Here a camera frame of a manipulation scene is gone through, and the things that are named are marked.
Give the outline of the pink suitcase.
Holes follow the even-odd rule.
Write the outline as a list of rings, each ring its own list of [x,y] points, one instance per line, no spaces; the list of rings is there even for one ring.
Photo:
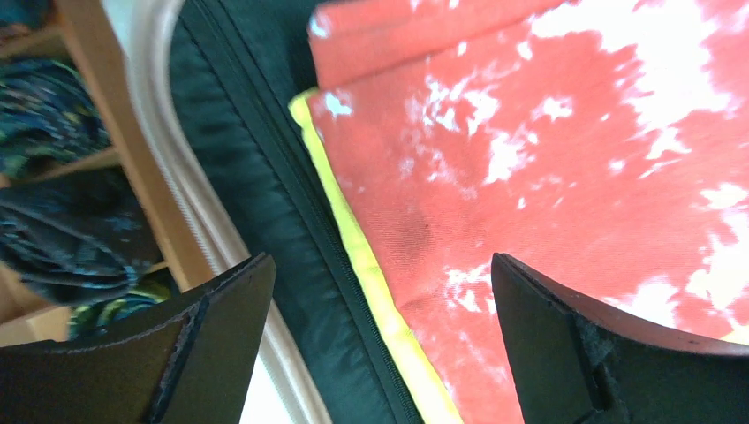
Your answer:
[[[344,250],[292,97],[312,1],[107,1],[133,107],[210,267],[276,264],[242,419],[419,423]]]

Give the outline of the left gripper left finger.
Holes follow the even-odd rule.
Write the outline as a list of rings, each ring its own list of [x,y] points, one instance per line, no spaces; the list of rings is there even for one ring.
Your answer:
[[[2,422],[239,422],[275,277],[261,254],[100,335],[3,348]]]

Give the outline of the yellow cloth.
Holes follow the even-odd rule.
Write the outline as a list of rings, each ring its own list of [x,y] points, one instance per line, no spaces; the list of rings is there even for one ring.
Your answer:
[[[429,423],[527,423],[495,254],[724,341],[748,322],[748,142],[647,125],[617,88],[312,89],[291,101],[344,248]]]

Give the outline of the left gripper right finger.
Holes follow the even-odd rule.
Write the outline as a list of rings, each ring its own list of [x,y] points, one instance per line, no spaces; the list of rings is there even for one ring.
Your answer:
[[[639,318],[508,254],[491,282],[525,422],[747,422],[746,345]]]

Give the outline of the red white cloth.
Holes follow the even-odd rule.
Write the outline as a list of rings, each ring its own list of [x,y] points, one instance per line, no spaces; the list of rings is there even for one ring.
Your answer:
[[[748,341],[745,1],[339,1],[291,102],[427,423],[520,423],[510,254],[664,327]]]

